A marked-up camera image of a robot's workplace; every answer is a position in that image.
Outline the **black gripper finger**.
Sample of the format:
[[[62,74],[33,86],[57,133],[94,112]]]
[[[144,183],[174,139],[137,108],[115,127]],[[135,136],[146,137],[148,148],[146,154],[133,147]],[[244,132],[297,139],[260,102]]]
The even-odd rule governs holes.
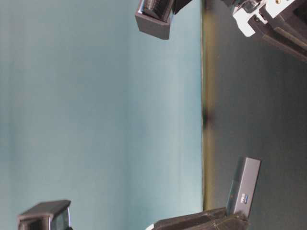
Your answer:
[[[226,208],[159,220],[146,230],[246,230],[249,221],[243,213],[228,215]]]
[[[168,40],[172,17],[190,3],[190,0],[141,0],[135,19],[141,32]]]
[[[70,230],[70,200],[36,204],[17,217],[19,230]]]

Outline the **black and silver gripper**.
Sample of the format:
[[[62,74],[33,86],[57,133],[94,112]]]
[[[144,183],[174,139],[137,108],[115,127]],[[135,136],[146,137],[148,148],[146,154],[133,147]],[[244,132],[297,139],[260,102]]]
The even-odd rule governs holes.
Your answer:
[[[238,28],[299,60],[307,59],[305,0],[225,0]]]

